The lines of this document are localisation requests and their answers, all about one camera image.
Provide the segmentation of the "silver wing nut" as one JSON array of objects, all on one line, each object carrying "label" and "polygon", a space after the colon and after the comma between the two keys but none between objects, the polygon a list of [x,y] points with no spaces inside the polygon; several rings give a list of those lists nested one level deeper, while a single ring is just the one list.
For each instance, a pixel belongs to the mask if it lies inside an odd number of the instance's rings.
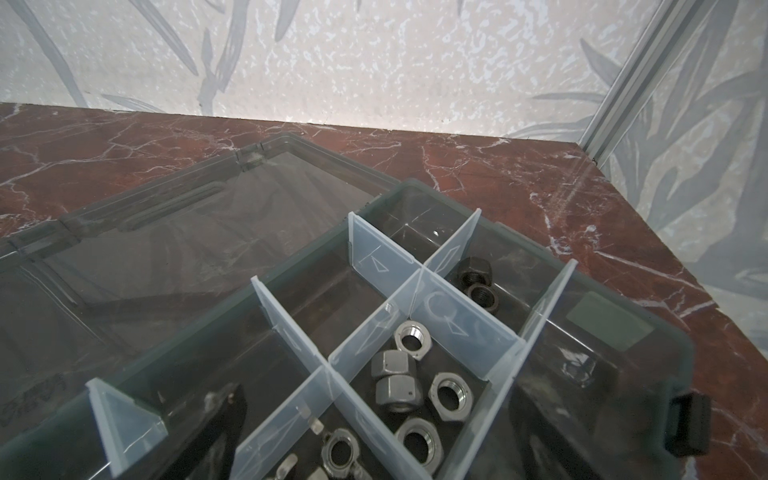
[{"label": "silver wing nut", "polygon": [[[297,465],[298,465],[298,455],[295,453],[290,453],[287,455],[282,462],[277,466],[275,475],[273,476],[273,479],[275,480],[287,480],[287,479],[296,479],[297,478]],[[310,475],[307,477],[307,480],[328,480],[329,477],[327,476],[325,470],[322,467],[315,468]]]}]

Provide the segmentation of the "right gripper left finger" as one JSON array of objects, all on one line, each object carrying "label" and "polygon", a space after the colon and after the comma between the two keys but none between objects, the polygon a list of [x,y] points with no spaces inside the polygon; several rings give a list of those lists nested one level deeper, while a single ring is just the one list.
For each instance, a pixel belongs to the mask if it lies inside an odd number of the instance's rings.
[{"label": "right gripper left finger", "polygon": [[209,392],[204,408],[163,461],[159,479],[229,479],[247,414],[241,384]]}]

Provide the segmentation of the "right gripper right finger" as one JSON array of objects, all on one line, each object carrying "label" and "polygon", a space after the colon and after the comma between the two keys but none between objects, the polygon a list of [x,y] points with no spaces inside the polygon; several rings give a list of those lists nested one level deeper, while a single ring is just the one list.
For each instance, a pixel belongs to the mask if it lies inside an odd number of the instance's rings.
[{"label": "right gripper right finger", "polygon": [[579,479],[584,463],[568,424],[520,384],[513,386],[509,407],[524,478]]}]

